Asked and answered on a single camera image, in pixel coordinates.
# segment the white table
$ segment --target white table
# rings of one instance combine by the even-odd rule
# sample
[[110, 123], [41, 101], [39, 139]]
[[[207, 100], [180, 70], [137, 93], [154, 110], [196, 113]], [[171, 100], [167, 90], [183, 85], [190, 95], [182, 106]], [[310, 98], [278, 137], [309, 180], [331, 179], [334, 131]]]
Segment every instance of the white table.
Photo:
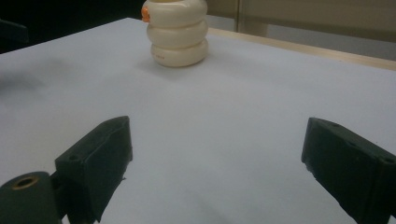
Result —
[[220, 35], [201, 63], [152, 61], [126, 19], [0, 55], [0, 183], [100, 122], [131, 118], [134, 161], [102, 223], [355, 223], [305, 169], [309, 117], [396, 154], [396, 72]]

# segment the cylindrical object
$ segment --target cylindrical object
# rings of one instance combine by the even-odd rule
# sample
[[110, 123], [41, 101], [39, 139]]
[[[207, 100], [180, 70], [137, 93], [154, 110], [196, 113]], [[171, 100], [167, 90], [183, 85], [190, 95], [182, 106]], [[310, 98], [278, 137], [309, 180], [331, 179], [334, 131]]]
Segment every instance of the cylindrical object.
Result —
[[142, 16], [154, 60], [170, 67], [200, 62], [208, 49], [206, 12], [205, 0], [147, 0]]
[[1, 224], [58, 224], [59, 219], [49, 174], [21, 175], [0, 188]]

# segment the beige wall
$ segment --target beige wall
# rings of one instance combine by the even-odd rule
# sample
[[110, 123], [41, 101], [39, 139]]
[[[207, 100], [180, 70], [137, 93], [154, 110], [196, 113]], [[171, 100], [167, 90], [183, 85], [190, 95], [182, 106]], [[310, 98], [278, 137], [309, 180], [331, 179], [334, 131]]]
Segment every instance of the beige wall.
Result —
[[[243, 33], [255, 34], [252, 29], [262, 27], [255, 25], [259, 22], [396, 42], [396, 0], [240, 2], [239, 31]], [[236, 0], [207, 0], [207, 3], [212, 15], [233, 18], [236, 11]]]
[[208, 14], [227, 18], [235, 18], [237, 0], [206, 0]]

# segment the dark background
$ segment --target dark background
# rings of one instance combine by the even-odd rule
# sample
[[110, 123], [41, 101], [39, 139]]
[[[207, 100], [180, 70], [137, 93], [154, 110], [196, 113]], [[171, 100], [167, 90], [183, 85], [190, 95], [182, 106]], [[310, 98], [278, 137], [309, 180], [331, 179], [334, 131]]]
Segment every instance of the dark background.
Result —
[[0, 53], [71, 35], [124, 18], [141, 19], [145, 0], [14, 0], [0, 2], [0, 19], [24, 25], [29, 43], [0, 37]]

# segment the white ring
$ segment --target white ring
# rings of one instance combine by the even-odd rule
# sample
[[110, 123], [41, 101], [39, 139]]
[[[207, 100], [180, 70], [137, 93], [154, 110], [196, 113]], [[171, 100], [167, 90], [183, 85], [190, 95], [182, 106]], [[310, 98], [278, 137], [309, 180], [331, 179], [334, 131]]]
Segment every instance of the white ring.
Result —
[[205, 18], [206, 0], [152, 2], [147, 0], [149, 23], [156, 27], [171, 28], [193, 25]]
[[150, 24], [147, 32], [148, 39], [153, 45], [165, 49], [181, 49], [203, 41], [207, 29], [207, 23], [203, 20], [181, 28], [158, 28]]
[[200, 62], [207, 55], [208, 44], [204, 39], [201, 43], [184, 49], [163, 49], [151, 45], [154, 60], [164, 66], [181, 67]]

